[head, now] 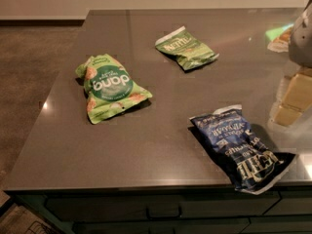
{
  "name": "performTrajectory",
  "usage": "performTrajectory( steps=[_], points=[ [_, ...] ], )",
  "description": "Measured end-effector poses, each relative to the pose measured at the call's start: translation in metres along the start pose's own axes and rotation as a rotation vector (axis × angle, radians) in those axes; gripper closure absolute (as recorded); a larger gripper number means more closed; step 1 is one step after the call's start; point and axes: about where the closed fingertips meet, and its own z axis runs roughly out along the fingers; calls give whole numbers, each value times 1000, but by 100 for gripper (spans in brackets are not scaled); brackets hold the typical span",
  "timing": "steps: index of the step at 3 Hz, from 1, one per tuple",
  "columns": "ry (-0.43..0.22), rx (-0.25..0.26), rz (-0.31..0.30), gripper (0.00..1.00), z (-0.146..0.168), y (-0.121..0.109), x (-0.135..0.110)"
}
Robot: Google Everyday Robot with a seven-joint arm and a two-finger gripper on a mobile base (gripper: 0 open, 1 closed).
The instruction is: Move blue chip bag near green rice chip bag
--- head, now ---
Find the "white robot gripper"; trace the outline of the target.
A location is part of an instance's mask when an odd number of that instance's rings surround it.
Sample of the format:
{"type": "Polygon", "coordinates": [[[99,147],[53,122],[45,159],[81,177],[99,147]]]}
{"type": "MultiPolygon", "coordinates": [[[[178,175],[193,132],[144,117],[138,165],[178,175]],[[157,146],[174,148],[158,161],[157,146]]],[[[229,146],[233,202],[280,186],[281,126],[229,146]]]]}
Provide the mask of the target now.
{"type": "Polygon", "coordinates": [[[312,0],[293,25],[289,57],[305,67],[293,76],[285,76],[280,83],[273,121],[281,126],[293,124],[312,105],[312,0]]]}

